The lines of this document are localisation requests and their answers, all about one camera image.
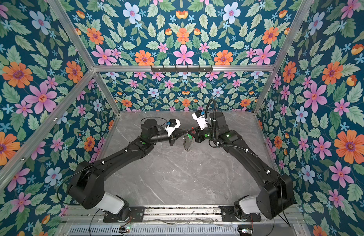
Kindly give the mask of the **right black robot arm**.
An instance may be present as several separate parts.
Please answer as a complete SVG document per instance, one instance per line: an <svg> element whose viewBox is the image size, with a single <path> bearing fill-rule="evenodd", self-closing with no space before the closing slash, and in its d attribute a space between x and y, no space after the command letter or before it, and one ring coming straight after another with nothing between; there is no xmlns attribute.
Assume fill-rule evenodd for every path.
<svg viewBox="0 0 364 236"><path fill-rule="evenodd" d="M279 174L252 152L243 137L229 129L222 112L207 115L203 110L198 110L192 118L198 127L189 134L196 142L212 141L214 148L222 148L232 155L251 174L260 189L257 196L245 196L235 201L238 219L252 213L261 213L267 219L273 219L294 204L292 178Z"/></svg>

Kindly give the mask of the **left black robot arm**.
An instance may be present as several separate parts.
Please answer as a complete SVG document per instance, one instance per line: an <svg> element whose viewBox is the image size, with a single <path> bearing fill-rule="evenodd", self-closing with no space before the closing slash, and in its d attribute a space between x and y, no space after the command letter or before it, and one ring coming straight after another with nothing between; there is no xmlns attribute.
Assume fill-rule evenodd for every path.
<svg viewBox="0 0 364 236"><path fill-rule="evenodd" d="M125 221L130 215L129 203L105 191L105 181L118 170L144 158L156 143L175 141L188 134L180 129L180 121L171 119L161 126L155 119L147 119L141 124L141 134L122 150L94 162L81 162L71 177L68 194L85 209L98 208Z"/></svg>

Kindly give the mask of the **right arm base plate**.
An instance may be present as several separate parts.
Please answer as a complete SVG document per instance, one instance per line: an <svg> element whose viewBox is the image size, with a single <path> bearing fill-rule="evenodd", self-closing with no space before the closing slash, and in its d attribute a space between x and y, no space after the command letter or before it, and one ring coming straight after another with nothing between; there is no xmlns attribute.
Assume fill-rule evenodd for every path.
<svg viewBox="0 0 364 236"><path fill-rule="evenodd" d="M235 206L219 206L223 222L261 222L261 215L257 213L244 213Z"/></svg>

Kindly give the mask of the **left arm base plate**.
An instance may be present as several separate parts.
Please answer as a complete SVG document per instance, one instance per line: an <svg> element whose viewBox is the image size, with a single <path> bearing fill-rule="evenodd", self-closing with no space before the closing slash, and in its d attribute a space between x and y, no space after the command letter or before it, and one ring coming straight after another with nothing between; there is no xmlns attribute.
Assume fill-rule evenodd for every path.
<svg viewBox="0 0 364 236"><path fill-rule="evenodd" d="M140 223L145 216L145 207L124 207L118 214L106 212L104 223Z"/></svg>

